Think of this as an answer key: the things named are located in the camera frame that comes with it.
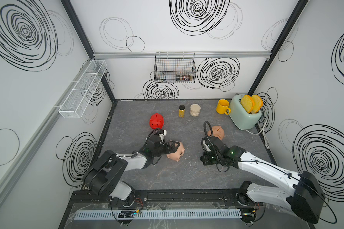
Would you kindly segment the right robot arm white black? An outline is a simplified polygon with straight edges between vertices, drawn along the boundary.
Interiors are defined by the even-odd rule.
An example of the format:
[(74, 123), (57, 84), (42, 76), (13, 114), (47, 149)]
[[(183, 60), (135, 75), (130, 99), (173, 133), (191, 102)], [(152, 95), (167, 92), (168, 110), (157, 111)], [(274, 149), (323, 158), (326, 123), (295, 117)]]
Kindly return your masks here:
[(234, 167), (254, 174), (272, 184), (271, 187), (251, 181), (242, 183), (237, 191), (238, 202), (244, 206), (262, 202), (291, 210), (302, 220), (316, 224), (320, 219), (325, 195), (309, 172), (298, 173), (273, 165), (247, 150), (228, 147), (218, 137), (206, 136), (201, 141), (205, 166)]

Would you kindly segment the aluminium wall rail left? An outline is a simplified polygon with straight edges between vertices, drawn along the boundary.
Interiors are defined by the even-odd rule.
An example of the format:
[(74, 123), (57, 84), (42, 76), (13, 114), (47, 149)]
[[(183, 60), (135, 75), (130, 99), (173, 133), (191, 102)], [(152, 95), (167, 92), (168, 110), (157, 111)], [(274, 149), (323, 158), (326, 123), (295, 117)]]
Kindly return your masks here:
[(0, 204), (26, 148), (86, 60), (62, 57), (40, 72), (0, 61)]

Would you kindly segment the yellow mug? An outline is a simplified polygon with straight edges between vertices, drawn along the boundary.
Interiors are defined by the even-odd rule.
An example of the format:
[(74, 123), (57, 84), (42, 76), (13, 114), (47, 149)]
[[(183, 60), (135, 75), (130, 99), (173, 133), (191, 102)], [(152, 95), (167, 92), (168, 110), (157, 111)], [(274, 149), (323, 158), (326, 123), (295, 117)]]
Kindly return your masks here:
[(231, 109), (229, 108), (229, 102), (225, 99), (220, 99), (216, 107), (216, 112), (221, 115), (229, 115), (231, 113)]

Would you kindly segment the dark pink piggy bank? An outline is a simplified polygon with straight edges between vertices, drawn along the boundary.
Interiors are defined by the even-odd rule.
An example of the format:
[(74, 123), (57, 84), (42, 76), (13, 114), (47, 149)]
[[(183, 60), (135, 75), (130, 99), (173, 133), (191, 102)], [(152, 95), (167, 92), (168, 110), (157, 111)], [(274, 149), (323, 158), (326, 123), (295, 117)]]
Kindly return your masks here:
[(225, 132), (221, 126), (213, 126), (212, 130), (209, 130), (207, 134), (208, 136), (214, 135), (218, 137), (220, 140), (223, 140), (225, 137)]

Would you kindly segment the black corner frame post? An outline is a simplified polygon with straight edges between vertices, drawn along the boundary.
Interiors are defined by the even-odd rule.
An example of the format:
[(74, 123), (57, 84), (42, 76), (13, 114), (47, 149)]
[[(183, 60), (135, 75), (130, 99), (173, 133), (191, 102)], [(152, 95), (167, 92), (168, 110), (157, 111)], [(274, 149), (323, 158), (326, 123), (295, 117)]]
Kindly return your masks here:
[(248, 95), (253, 95), (258, 88), (259, 84), (263, 80), (266, 72), (268, 71), (269, 67), (273, 63), (276, 55), (279, 53), (280, 48), (284, 44), (286, 38), (288, 37), (289, 33), (292, 31), (295, 23), (298, 21), (300, 15), (302, 14), (303, 10), (305, 9), (306, 5), (308, 4), (309, 0), (299, 0), (292, 11), (290, 17), (288, 18), (282, 32), (280, 33), (276, 43), (274, 44), (271, 55), (268, 60), (265, 61), (262, 68), (260, 69), (256, 79), (254, 80), (253, 84), (251, 85), (250, 90), (248, 91)]
[[(94, 50), (93, 50), (93, 48), (92, 48), (92, 46), (91, 46), (91, 44), (90, 44), (90, 42), (89, 42), (89, 40), (85, 34), (85, 31), (84, 31), (84, 29), (80, 23), (80, 20), (77, 16), (73, 6), (72, 6), (71, 1), (70, 0), (61, 0), (60, 2), (62, 3), (62, 5), (63, 5), (68, 17), (69, 17), (74, 29), (75, 29), (75, 32), (76, 32), (78, 38), (80, 39), (80, 42), (82, 43), (83, 48), (85, 49), (88, 57), (90, 59), (93, 59), (94, 58)], [(109, 83), (107, 82), (107, 80), (104, 77), (101, 79), (101, 82), (102, 82), (102, 85), (104, 86), (104, 88), (107, 92), (107, 95), (109, 96), (112, 104), (116, 105), (117, 100), (116, 100), (116, 98), (115, 98), (115, 96), (114, 96), (114, 94), (110, 88)]]

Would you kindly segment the yellow toast slice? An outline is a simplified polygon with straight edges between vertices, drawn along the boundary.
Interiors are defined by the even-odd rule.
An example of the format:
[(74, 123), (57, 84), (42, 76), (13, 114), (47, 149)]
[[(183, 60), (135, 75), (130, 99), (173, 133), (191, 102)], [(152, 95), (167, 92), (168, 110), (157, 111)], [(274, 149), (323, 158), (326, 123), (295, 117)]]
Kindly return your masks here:
[(254, 108), (255, 102), (250, 95), (244, 95), (240, 101), (244, 110), (250, 114)]
[(258, 96), (258, 95), (253, 95), (252, 97), (251, 97), (252, 99), (253, 99), (253, 101), (254, 101), (254, 106), (253, 106), (253, 109), (252, 109), (252, 113), (254, 114), (254, 113), (258, 113), (259, 112), (259, 110), (262, 108), (262, 106), (263, 106), (263, 100), (261, 99), (261, 97), (260, 96)]

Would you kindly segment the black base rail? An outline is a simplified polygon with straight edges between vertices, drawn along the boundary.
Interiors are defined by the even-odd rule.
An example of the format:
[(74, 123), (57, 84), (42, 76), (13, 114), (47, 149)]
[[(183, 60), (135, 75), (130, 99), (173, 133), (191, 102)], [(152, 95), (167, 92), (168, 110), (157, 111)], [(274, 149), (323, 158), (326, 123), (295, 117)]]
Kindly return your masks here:
[[(131, 193), (131, 197), (136, 200), (137, 206), (150, 206), (153, 203), (182, 203), (182, 202), (217, 202), (226, 207), (262, 207), (264, 202), (256, 204), (249, 201), (244, 204), (238, 199), (238, 189), (174, 189), (174, 190), (136, 190)], [(71, 203), (109, 203), (112, 206), (121, 207), (122, 201), (118, 198), (111, 200), (111, 197), (101, 198), (89, 190), (74, 191)]]

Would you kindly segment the black corner frame post right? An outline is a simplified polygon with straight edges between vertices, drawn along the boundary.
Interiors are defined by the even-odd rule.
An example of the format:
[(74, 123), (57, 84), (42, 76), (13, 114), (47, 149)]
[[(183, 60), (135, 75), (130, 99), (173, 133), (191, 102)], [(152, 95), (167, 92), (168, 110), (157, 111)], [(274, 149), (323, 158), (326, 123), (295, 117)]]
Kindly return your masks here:
[(300, 15), (302, 14), (303, 10), (305, 9), (306, 5), (308, 4), (309, 0), (299, 0), (292, 11), (290, 17), (288, 18), (282, 32), (280, 33), (276, 43), (274, 44), (271, 55), (268, 60), (265, 61), (262, 68), (260, 69), (256, 79), (254, 80), (253, 84), (251, 85), (250, 90), (248, 91), (248, 95), (253, 95), (258, 88), (259, 84), (263, 80), (266, 72), (268, 71), (269, 67), (273, 63), (276, 55), (279, 53), (280, 48), (284, 44), (286, 38), (288, 37), (289, 33), (292, 31), (295, 23), (298, 21)]

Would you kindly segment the yellow toast slice right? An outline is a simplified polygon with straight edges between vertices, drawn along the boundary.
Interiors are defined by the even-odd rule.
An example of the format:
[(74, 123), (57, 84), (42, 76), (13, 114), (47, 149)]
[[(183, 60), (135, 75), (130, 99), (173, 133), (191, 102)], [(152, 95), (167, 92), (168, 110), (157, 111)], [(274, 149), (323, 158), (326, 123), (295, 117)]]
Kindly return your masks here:
[(263, 106), (263, 100), (261, 99), (261, 97), (260, 96), (258, 96), (258, 95), (253, 95), (252, 97), (251, 97), (252, 99), (253, 99), (253, 101), (254, 101), (254, 106), (253, 106), (253, 109), (252, 109), (252, 113), (254, 114), (254, 113), (258, 113), (259, 112), (259, 110), (262, 108), (262, 106)]

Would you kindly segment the yellow toast slice left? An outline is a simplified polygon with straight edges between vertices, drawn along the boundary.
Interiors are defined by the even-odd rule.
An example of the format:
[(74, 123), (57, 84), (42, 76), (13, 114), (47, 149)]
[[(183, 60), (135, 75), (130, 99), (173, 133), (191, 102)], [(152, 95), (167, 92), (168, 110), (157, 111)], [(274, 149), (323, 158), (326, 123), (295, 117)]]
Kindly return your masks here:
[(244, 95), (240, 101), (244, 110), (250, 114), (254, 108), (255, 102), (250, 95)]

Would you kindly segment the yellow spice jar black lid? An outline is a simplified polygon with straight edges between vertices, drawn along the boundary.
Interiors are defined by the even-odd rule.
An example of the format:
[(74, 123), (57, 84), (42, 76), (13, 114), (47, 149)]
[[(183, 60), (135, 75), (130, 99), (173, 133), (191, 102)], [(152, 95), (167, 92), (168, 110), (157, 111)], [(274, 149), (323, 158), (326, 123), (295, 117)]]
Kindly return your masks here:
[(185, 105), (180, 105), (179, 111), (178, 111), (178, 116), (181, 118), (184, 118), (184, 114), (185, 114)]

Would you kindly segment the small items in basket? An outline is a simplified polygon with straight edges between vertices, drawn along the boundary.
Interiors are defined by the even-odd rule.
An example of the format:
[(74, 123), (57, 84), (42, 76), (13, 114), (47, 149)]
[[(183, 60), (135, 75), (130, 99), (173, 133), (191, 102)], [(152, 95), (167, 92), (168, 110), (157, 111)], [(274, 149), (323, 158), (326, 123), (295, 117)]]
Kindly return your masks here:
[(176, 81), (193, 81), (194, 77), (191, 75), (183, 75), (183, 74), (176, 74), (175, 80)]

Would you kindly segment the red piggy bank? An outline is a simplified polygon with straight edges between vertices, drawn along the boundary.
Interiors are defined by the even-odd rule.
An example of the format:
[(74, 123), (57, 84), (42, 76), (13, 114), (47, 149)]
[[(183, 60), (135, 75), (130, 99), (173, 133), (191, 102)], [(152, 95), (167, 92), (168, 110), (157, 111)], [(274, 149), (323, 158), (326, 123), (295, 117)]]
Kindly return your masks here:
[(159, 113), (153, 114), (149, 120), (149, 125), (152, 129), (157, 129), (157, 128), (162, 129), (163, 124), (164, 124), (163, 116)]

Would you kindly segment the aluminium wall rail back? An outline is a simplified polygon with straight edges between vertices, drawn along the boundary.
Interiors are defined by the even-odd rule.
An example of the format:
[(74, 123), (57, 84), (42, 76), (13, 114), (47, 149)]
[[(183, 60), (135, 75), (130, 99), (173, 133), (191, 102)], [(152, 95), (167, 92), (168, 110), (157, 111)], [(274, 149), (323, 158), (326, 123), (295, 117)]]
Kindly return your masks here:
[(216, 52), (96, 52), (95, 59), (135, 58), (270, 58), (269, 51), (216, 51)]

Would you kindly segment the light pink piggy bank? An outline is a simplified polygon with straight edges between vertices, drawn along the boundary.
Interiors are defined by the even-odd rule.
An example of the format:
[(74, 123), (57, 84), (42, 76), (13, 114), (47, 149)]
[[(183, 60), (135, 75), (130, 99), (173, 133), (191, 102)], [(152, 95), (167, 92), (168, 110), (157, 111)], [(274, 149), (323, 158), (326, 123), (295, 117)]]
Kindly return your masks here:
[(185, 153), (185, 148), (182, 142), (179, 142), (179, 146), (174, 153), (167, 154), (167, 158), (176, 162), (179, 162), (181, 157)]

